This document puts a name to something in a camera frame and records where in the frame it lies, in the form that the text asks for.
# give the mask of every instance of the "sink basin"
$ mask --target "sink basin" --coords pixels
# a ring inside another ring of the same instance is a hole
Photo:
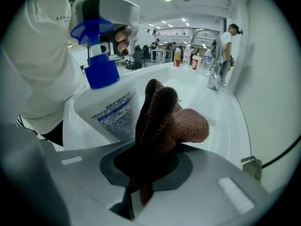
[[[182,108],[192,108],[208,120],[209,137],[202,143],[187,143],[188,145],[217,153],[239,168],[240,160],[251,155],[246,122],[236,97],[226,88],[218,91],[208,89],[207,76],[174,67],[172,63],[147,67],[122,76],[133,78],[140,108],[144,103],[144,90],[148,81],[157,79],[164,86],[177,91]],[[71,97],[65,104],[64,149],[75,150],[109,144],[74,112],[73,102],[76,97],[77,95]]]

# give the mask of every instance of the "brown towel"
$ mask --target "brown towel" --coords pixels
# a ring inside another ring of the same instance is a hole
[[[207,120],[192,109],[182,109],[173,88],[152,79],[145,89],[145,101],[136,126],[133,146],[134,171],[129,190],[140,189],[144,206],[152,196],[152,182],[160,174],[164,160],[177,143],[203,142],[209,135]]]

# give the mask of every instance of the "table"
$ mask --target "table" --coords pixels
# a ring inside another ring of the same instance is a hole
[[[150,58],[151,58],[151,60],[152,60],[152,52],[153,51],[159,51],[159,52],[163,52],[163,59],[162,59],[162,63],[164,64],[165,63],[165,54],[166,54],[166,52],[171,52],[171,56],[170,56],[170,62],[172,62],[172,60],[173,60],[173,53],[174,53],[174,50],[165,50],[165,49],[161,49],[161,48],[156,48],[156,49],[151,49],[150,50],[151,52],[150,52]]]

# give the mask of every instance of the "finger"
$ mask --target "finger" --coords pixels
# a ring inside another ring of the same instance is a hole
[[[127,26],[124,29],[122,29],[116,33],[115,39],[117,42],[121,42],[123,40],[126,40],[130,36],[131,36],[131,29],[129,26]]]
[[[119,52],[125,50],[131,43],[130,38],[127,38],[126,40],[121,41],[118,45],[117,45],[117,49]]]
[[[128,55],[129,52],[128,52],[128,49],[126,48],[125,50],[122,51],[122,55]]]

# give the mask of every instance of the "chrome faucet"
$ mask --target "chrome faucet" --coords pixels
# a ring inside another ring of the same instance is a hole
[[[210,72],[210,76],[209,76],[209,81],[207,84],[207,87],[209,89],[218,89],[219,87],[221,87],[224,82],[225,82],[225,78],[227,75],[227,72],[229,70],[229,61],[224,59],[224,54],[223,54],[223,50],[222,50],[222,41],[220,39],[220,37],[211,29],[208,28],[201,28],[198,29],[194,32],[193,36],[191,37],[190,40],[190,45],[193,47],[199,47],[198,45],[194,44],[193,41],[195,39],[195,37],[201,33],[201,32],[209,32],[211,33],[216,40],[216,57],[212,58],[212,66],[210,66],[211,68],[211,72]]]

